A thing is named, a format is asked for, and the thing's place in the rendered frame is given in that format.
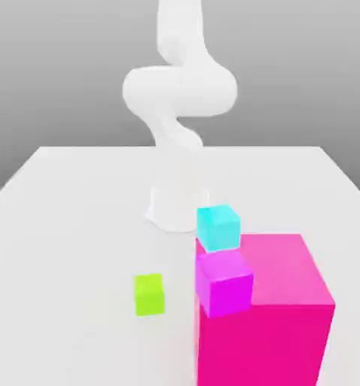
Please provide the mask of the small cyan cube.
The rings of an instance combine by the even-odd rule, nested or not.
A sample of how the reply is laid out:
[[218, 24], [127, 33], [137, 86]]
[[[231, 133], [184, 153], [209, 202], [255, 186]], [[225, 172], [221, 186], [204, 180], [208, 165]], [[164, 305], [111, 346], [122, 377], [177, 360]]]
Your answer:
[[241, 220], [227, 204], [197, 210], [197, 238], [208, 253], [240, 245]]

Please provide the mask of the small magenta cube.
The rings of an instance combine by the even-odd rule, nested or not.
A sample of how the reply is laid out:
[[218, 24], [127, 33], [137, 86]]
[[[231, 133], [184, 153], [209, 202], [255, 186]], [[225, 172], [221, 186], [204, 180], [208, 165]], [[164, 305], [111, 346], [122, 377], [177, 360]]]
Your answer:
[[195, 268], [195, 290], [207, 317], [249, 310], [254, 274], [239, 250], [199, 254]]

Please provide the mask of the small lime green cube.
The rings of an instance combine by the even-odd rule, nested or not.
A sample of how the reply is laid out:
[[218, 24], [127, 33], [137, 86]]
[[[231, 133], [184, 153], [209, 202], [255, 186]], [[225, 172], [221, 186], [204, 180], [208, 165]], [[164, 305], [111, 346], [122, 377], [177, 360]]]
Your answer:
[[160, 273], [139, 274], [134, 277], [134, 299], [137, 316], [165, 313], [165, 295]]

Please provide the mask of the large pink box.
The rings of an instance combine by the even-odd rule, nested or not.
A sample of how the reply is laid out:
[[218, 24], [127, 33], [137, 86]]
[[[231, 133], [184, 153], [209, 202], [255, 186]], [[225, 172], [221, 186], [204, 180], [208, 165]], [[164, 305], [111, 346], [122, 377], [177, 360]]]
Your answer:
[[243, 234], [247, 311], [209, 318], [197, 299], [197, 386], [316, 386], [334, 316], [299, 234]]

